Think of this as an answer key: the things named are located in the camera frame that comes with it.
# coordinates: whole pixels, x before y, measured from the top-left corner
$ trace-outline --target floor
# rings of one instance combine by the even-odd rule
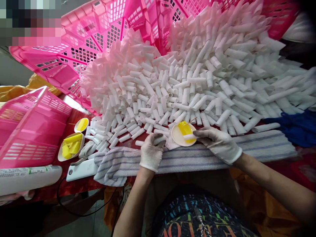
[[[96,191],[89,191],[89,195],[94,194]],[[103,200],[97,201],[87,214],[99,209],[103,204]],[[81,217],[66,226],[54,230],[46,237],[110,237],[111,232],[104,223],[103,215],[104,207],[90,216]]]

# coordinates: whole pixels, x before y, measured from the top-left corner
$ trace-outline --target white phone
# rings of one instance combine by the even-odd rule
[[[88,176],[95,175],[98,171],[98,166],[94,163],[94,159],[85,160],[77,166],[69,166],[66,181],[73,181]]]

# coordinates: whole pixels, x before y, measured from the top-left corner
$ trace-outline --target gloved hand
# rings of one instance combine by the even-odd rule
[[[243,150],[233,141],[228,133],[222,132],[216,128],[202,128],[193,131],[197,140],[220,158],[226,164],[232,165],[243,153]]]
[[[166,141],[160,142],[157,146],[154,146],[154,140],[158,137],[162,137],[161,133],[150,134],[141,147],[141,162],[140,166],[152,170],[155,173],[158,172],[158,168],[162,159],[163,147]]]

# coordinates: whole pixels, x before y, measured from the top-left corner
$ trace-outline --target blue cloth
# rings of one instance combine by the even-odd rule
[[[266,123],[277,122],[288,140],[301,147],[316,146],[316,112],[305,110],[302,114],[282,113],[280,118],[266,118]]]

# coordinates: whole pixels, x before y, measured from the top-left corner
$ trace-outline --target yellow sponge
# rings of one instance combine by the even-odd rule
[[[66,138],[64,139],[64,142],[66,144],[69,144],[69,143],[73,143],[73,142],[77,142],[77,141],[80,141],[82,139],[82,134],[77,134],[75,136],[72,136],[70,138]]]
[[[72,157],[72,154],[69,152],[69,147],[67,145],[63,146],[63,157],[65,157],[66,160]]]
[[[189,134],[193,134],[192,129],[189,125],[187,125],[186,121],[183,121],[181,123],[178,124],[178,127],[182,133],[182,135],[189,135]],[[186,140],[186,143],[192,143],[194,142],[195,139],[190,139],[190,140]]]
[[[88,120],[86,118],[83,118],[80,120],[80,122],[77,126],[77,130],[82,132],[83,130],[85,130],[87,125],[88,125]]]
[[[77,154],[79,149],[80,149],[80,145],[81,145],[81,142],[75,142],[72,144],[72,146],[70,147],[70,150],[69,152],[71,154]]]

